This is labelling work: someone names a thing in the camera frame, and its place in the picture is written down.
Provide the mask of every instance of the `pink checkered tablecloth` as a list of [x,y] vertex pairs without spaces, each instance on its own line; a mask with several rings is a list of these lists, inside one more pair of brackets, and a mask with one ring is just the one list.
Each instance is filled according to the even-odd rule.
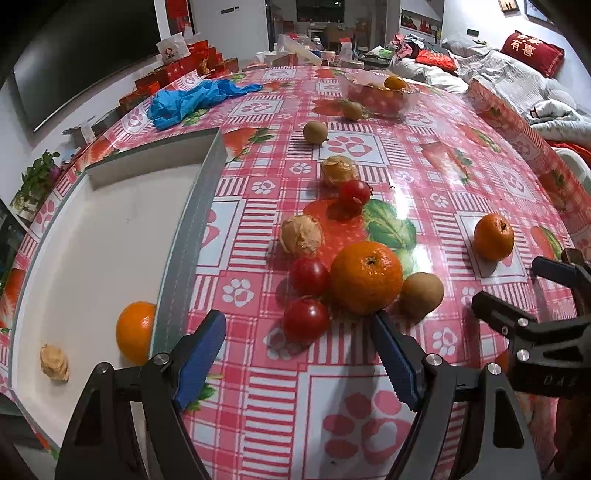
[[[283,220],[317,211],[321,203],[315,202],[335,195],[319,180],[321,160],[333,154],[354,159],[373,198],[412,223],[416,243],[401,253],[405,273],[436,273],[446,295],[419,324],[401,319],[401,330],[458,365],[481,366],[506,348],[470,312],[480,290],[542,321],[576,315],[568,289],[546,280],[533,285],[528,268],[536,255],[555,255],[548,236],[591,260],[591,202],[550,147],[478,83],[464,96],[420,85],[418,106],[404,122],[348,123],[330,70],[271,68],[231,78],[264,89],[197,111],[163,132],[148,120],[146,100],[98,139],[45,202],[15,268],[28,268],[57,205],[87,165],[114,151],[221,128],[232,161],[209,214],[189,331],[218,309],[228,334],[202,400],[184,414],[187,431],[216,480],[383,478],[414,414],[392,392],[363,322],[335,319],[306,350],[287,342],[280,327],[291,259],[277,236]],[[170,88],[190,89],[199,81],[193,72]],[[310,120],[328,124],[329,141],[321,147],[303,140]],[[504,215],[515,231],[512,257],[494,271],[474,255],[469,239],[489,212]],[[7,328],[9,314],[2,318]],[[8,345],[8,335],[0,335],[0,390],[10,395]],[[454,410],[441,478],[451,468],[464,409]],[[554,453],[553,412],[548,399],[534,400],[531,430],[542,466]]]

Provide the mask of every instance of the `television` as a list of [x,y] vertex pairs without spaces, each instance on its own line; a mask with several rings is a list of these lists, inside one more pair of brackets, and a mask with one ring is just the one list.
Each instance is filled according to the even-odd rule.
[[35,131],[105,77],[158,53],[154,0],[69,0],[39,29],[14,66]]

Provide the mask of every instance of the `red pillow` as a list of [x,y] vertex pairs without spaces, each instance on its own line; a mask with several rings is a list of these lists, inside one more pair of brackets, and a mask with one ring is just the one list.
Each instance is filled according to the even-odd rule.
[[564,62],[562,48],[517,30],[507,38],[501,51],[536,69],[545,77],[554,77]]
[[418,53],[416,61],[423,65],[430,65],[431,67],[439,67],[446,72],[453,73],[457,70],[456,62],[451,57],[447,57],[441,53],[435,53],[430,50],[421,50]]

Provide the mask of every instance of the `glass bowl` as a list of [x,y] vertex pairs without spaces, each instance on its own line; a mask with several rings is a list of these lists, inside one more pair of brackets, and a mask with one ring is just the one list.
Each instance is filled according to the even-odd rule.
[[360,103],[369,113],[386,118],[403,118],[418,103],[421,92],[412,83],[401,90],[389,90],[384,80],[390,73],[361,70],[337,75],[340,91],[347,100]]

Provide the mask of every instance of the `red tomato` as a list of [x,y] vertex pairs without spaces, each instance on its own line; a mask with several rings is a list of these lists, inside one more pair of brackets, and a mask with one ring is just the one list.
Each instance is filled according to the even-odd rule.
[[291,266],[290,284],[298,295],[319,297],[330,286],[329,271],[317,258],[298,258]]
[[312,343],[330,326],[329,313],[318,300],[305,297],[292,301],[283,317],[283,331],[289,340]]
[[359,209],[369,202],[371,187],[361,180],[348,180],[339,187],[339,200],[351,209]]

